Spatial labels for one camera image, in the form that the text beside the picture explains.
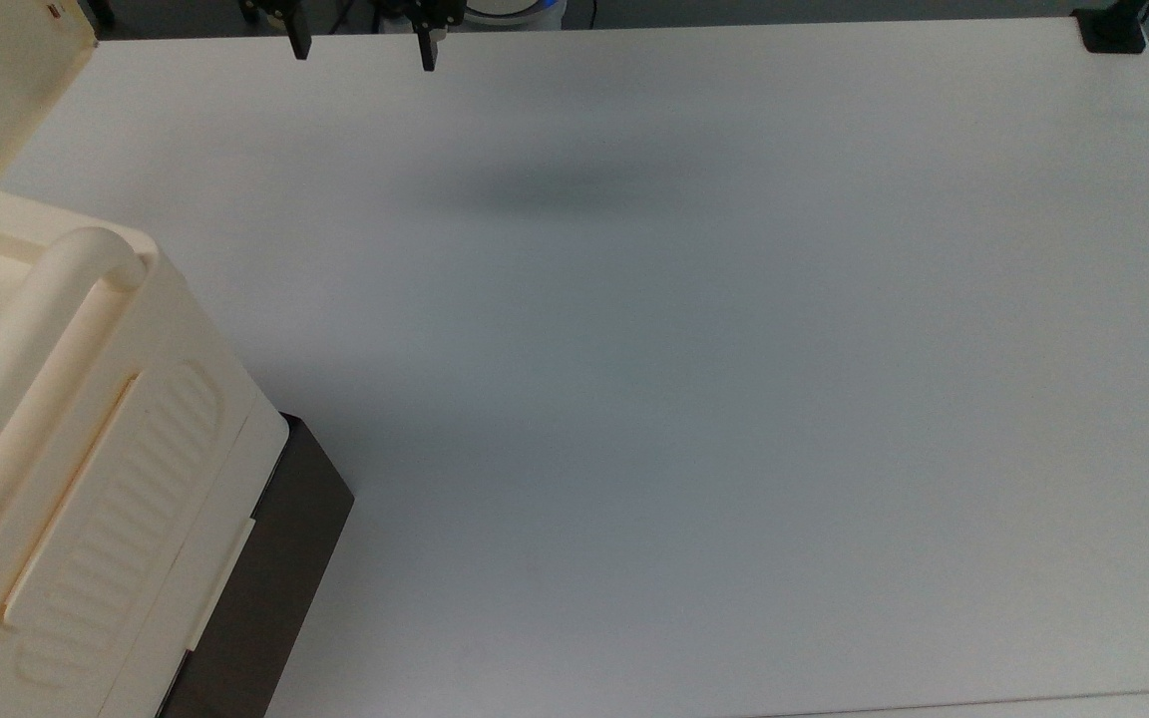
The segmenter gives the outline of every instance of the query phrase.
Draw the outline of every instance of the ribbed panel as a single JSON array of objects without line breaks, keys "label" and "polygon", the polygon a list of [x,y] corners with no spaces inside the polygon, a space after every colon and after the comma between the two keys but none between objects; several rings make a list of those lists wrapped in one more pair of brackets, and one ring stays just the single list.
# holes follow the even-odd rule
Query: ribbed panel
[{"label": "ribbed panel", "polygon": [[21,677],[65,686],[101,659],[200,481],[218,427],[219,396],[200,369],[179,364],[47,586],[44,608],[20,641]]}]

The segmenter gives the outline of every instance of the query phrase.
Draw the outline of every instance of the cable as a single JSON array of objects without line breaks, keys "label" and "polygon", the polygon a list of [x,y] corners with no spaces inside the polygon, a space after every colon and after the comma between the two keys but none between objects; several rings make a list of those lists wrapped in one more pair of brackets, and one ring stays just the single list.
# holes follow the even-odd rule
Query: cable
[{"label": "cable", "polygon": [[356,3],[356,1],[357,0],[348,0],[347,3],[344,6],[342,10],[339,10],[339,17],[337,18],[337,23],[333,24],[333,26],[331,26],[331,29],[327,31],[327,34],[334,34],[339,29],[339,26],[341,26],[344,23],[347,22],[348,10],[352,9],[352,5]]}]

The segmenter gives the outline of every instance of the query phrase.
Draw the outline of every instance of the white plastic housing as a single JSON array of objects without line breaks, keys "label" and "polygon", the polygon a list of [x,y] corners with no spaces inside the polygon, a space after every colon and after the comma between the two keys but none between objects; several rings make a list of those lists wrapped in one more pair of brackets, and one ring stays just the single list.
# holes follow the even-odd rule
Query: white plastic housing
[{"label": "white plastic housing", "polygon": [[154,715],[286,432],[154,241],[0,192],[0,718]]}]

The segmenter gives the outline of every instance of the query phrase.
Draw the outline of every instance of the cream plastic machine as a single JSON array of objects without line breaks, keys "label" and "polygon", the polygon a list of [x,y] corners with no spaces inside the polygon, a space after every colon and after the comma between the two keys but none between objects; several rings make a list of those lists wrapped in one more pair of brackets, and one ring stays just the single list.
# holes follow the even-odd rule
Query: cream plastic machine
[{"label": "cream plastic machine", "polygon": [[[0,0],[0,171],[93,44]],[[263,715],[244,618],[298,628],[350,503],[154,241],[0,192],[0,718]]]}]

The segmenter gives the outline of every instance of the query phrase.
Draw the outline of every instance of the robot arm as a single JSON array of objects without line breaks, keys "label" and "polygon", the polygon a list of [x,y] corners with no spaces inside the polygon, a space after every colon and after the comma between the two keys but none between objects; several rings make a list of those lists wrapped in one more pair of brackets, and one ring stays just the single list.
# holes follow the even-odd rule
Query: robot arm
[{"label": "robot arm", "polygon": [[[291,38],[291,49],[296,59],[309,56],[314,37],[309,33],[304,9],[300,0],[254,0],[255,8],[264,10],[276,26],[286,28]],[[387,8],[401,13],[411,22],[419,37],[419,60],[424,70],[432,72],[437,67],[437,44],[446,37],[447,28],[464,22],[465,0],[395,0]]]}]

